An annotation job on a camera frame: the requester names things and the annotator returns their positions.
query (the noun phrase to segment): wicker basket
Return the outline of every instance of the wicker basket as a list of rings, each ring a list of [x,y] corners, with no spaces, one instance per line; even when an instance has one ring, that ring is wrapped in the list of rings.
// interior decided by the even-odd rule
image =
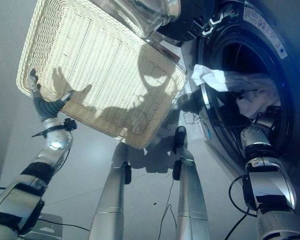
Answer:
[[[144,148],[185,83],[184,72],[87,0],[38,0],[16,84],[34,68],[47,101],[75,90],[62,112]]]

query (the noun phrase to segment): metal robot leg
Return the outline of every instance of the metal robot leg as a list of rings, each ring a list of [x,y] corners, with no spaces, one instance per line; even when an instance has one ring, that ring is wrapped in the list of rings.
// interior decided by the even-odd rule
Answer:
[[[131,182],[131,166],[126,162],[127,146],[119,143],[96,209],[89,240],[122,240],[124,235],[124,185]]]
[[[204,194],[193,155],[180,144],[180,128],[175,132],[175,153],[179,156],[173,167],[173,179],[180,181],[176,240],[209,240],[209,224]]]

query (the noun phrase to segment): laundry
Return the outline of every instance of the laundry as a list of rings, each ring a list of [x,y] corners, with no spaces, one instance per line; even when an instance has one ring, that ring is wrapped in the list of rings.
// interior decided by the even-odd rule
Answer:
[[[274,81],[263,73],[222,71],[196,64],[191,78],[197,86],[206,83],[218,92],[241,93],[236,103],[240,113],[250,119],[268,106],[281,106]]]

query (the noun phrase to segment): sticker label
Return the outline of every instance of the sticker label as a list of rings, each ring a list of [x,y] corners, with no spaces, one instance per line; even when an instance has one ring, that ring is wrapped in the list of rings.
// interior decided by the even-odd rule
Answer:
[[[258,12],[245,5],[243,11],[243,20],[254,25],[266,36],[281,59],[284,59],[286,56],[288,56],[275,31],[271,28],[268,22],[262,16],[260,16]]]

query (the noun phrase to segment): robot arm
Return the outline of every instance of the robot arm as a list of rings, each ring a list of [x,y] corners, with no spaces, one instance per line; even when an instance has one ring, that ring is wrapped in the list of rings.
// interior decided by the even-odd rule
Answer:
[[[0,240],[17,239],[18,235],[27,233],[35,225],[44,201],[42,196],[52,176],[60,169],[70,150],[73,137],[70,131],[77,128],[74,120],[65,119],[62,125],[57,114],[73,92],[54,102],[42,99],[37,76],[32,70],[29,86],[35,108],[39,113],[46,139],[45,147],[34,157],[27,168],[0,195]]]
[[[258,239],[300,239],[296,192],[268,141],[269,128],[252,124],[241,132],[247,174],[242,176],[246,205],[257,211]]]

